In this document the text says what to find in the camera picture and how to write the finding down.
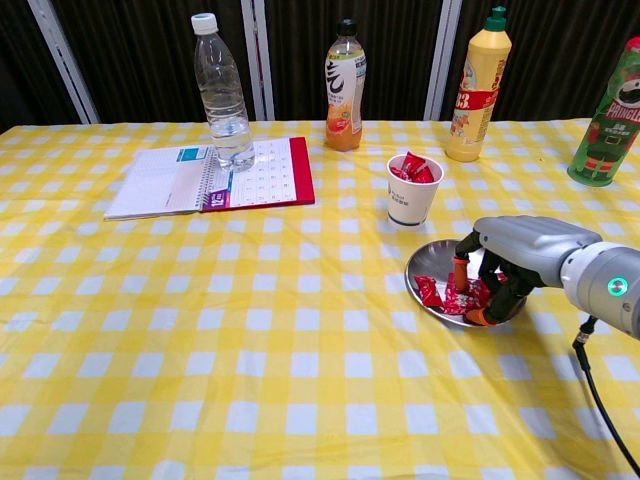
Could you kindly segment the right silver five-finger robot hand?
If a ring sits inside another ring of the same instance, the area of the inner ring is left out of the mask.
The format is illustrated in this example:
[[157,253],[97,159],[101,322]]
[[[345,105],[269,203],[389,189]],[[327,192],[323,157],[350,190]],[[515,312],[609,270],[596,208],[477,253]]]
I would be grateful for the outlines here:
[[478,270],[489,289],[484,307],[465,314],[470,324],[492,327],[507,321],[536,288],[560,288],[561,268],[571,253],[602,240],[600,234],[543,216],[491,216],[475,221],[455,247],[456,291],[467,290],[469,254],[484,250]]

